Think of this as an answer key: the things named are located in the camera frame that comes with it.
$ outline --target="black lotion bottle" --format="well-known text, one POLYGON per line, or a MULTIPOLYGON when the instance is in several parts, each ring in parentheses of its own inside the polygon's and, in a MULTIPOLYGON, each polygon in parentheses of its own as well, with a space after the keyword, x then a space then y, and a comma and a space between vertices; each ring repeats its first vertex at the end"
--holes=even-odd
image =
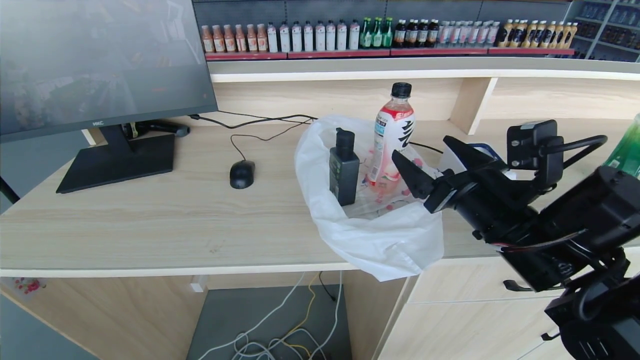
POLYGON ((356 201, 360 159, 353 152, 355 134, 339 127, 336 130, 335 147, 329 150, 329 190, 340 206, 345 206, 356 201))

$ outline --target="monitor screen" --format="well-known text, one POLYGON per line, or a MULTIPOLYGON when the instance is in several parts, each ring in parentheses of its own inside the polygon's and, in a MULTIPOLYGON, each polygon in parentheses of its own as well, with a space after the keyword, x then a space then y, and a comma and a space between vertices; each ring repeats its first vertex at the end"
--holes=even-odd
POLYGON ((0 140, 216 110, 191 0, 2 0, 0 140))

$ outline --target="plastic bag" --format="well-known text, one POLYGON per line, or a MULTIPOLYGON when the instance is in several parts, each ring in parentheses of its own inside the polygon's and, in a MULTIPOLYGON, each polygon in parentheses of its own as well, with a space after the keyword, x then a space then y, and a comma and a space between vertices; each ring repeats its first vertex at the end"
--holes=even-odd
MULTIPOLYGON (((373 125, 370 120, 338 115, 321 118, 302 134, 294 161, 320 237, 346 261, 387 281, 418 275, 442 258, 442 217, 440 212, 429 213, 404 183, 382 199, 368 188, 364 174, 373 145, 373 125), (362 163, 356 202, 344 208, 329 191, 329 149, 335 146, 337 127, 355 133, 354 151, 362 163)), ((403 154, 436 175, 412 148, 403 154)))

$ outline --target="yellow cable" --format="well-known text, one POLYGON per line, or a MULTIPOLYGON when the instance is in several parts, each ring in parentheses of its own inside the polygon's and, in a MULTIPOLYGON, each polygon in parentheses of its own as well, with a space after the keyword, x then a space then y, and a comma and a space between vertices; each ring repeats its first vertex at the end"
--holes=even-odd
MULTIPOLYGON (((314 283, 314 281, 316 281, 316 279, 318 278, 318 276, 320 276, 320 273, 319 273, 319 272, 316 274, 316 276, 314 276, 314 278, 313 278, 313 279, 311 279, 311 281, 309 282, 309 286, 307 286, 307 289, 309 289, 309 291, 311 291, 311 293, 313 294, 313 296, 311 296, 311 301, 309 302, 309 306, 307 306, 307 315, 305 316, 305 319, 304 319, 304 320, 302 320, 302 322, 301 322, 301 323, 299 323, 298 325, 296 325, 293 329, 291 329, 291 331, 289 331, 289 332, 287 333, 287 335, 285 335, 285 336, 288 336, 288 335, 290 335, 292 332, 294 332, 294 331, 298 330, 298 329, 299 329, 302 325, 304 325, 304 324, 305 324, 305 322, 307 322, 307 320, 309 319, 309 313, 311 312, 311 305, 314 303, 314 300, 316 299, 316 293, 311 289, 311 285, 314 283)), ((302 345, 291 345, 291 344, 287 344, 287 345, 289 345, 290 347, 299 347, 299 348, 303 348, 303 349, 305 349, 305 351, 307 352, 307 357, 311 358, 311 352, 310 352, 306 347, 304 347, 304 346, 302 346, 302 345)))

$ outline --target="robotic arm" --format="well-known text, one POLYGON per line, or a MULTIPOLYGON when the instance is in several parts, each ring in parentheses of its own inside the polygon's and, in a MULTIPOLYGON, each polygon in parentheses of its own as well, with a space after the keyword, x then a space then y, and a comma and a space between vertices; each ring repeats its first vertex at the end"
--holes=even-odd
POLYGON ((456 210, 534 291, 564 286, 545 312, 576 360, 640 360, 640 277, 625 278, 621 247, 640 236, 640 180, 601 166, 539 213, 529 205, 606 141, 564 143, 548 120, 508 129, 510 166, 451 136, 444 142, 467 171, 433 179, 398 151, 392 159, 429 212, 456 210), (579 148, 563 161, 564 151, 579 148), (510 180, 509 168, 535 170, 534 179, 510 180), (571 279, 587 266, 592 271, 571 279))

